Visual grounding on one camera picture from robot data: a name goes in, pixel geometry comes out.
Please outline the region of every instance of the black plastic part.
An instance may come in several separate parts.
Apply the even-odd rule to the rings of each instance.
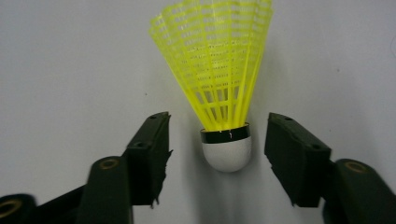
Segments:
[[[34,224],[35,199],[28,194],[13,194],[0,198],[0,223]]]
[[[131,204],[153,205],[166,178],[165,168],[169,151],[169,119],[167,112],[146,119],[122,157],[128,161]]]
[[[158,202],[163,188],[171,155],[169,119],[168,112],[148,117],[122,157],[104,158],[92,166],[85,186],[40,206],[27,194],[0,198],[0,223],[75,224],[77,218],[81,224],[132,223],[131,206]],[[111,159],[120,164],[112,167]]]
[[[205,129],[201,130],[201,140],[206,144],[228,143],[250,137],[249,124],[246,123],[243,127],[217,131],[206,132]]]
[[[270,113],[264,154],[292,204],[318,207],[329,147],[294,119]]]
[[[123,157],[103,158],[93,164],[76,223],[133,223],[128,167]]]
[[[372,167],[342,159],[334,169],[334,187],[349,223],[396,223],[396,197]]]
[[[66,194],[41,204],[36,209],[36,215],[40,223],[72,224],[76,223],[78,207],[81,201],[84,187],[79,187]]]

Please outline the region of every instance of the shuttlecock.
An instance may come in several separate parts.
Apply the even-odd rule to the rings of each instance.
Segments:
[[[271,17],[271,0],[185,0],[151,21],[151,37],[205,127],[206,160],[222,172],[250,158],[246,118]]]

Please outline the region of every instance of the black band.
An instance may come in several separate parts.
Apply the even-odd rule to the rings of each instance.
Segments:
[[[249,124],[245,123],[245,126],[216,132],[206,132],[205,129],[201,130],[201,140],[203,143],[215,144],[215,143],[227,143],[245,139],[250,137]]]

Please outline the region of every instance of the white wall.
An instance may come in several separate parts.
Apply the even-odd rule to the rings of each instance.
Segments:
[[[162,111],[175,152],[161,204],[136,207],[135,223],[322,223],[320,209],[290,205],[262,153],[270,111],[396,190],[396,1],[275,0],[248,119],[253,158],[231,175],[203,159],[201,125],[148,35],[173,3],[0,1],[0,196],[44,203],[84,184]]]

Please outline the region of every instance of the shuttlecock cork base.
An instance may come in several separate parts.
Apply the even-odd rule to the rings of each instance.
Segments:
[[[221,172],[235,172],[250,160],[251,136],[249,124],[217,132],[201,130],[202,146],[207,162]]]

